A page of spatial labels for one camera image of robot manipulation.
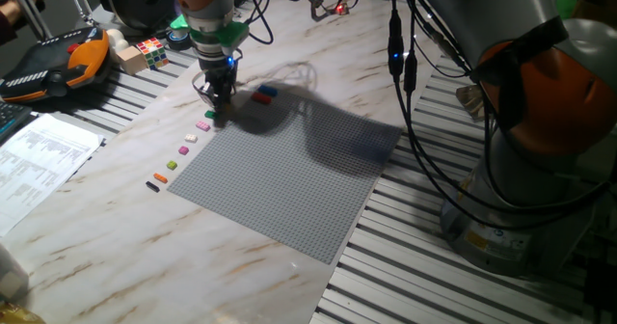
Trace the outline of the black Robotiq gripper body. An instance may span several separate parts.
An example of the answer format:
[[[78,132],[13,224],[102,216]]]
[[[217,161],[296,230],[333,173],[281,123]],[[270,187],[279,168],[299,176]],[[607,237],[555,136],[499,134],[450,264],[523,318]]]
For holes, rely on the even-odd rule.
[[[222,82],[234,86],[237,78],[238,59],[225,47],[197,48],[200,72],[198,78],[210,82]]]

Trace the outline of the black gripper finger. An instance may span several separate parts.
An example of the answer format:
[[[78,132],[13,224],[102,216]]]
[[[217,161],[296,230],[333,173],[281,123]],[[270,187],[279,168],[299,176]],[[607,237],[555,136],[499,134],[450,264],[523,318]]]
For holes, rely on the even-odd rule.
[[[213,112],[217,113],[219,111],[218,96],[209,81],[204,81],[201,86],[201,99]]]
[[[217,89],[217,113],[224,114],[228,111],[231,105],[232,93],[234,91],[233,84],[228,80],[222,80]]]

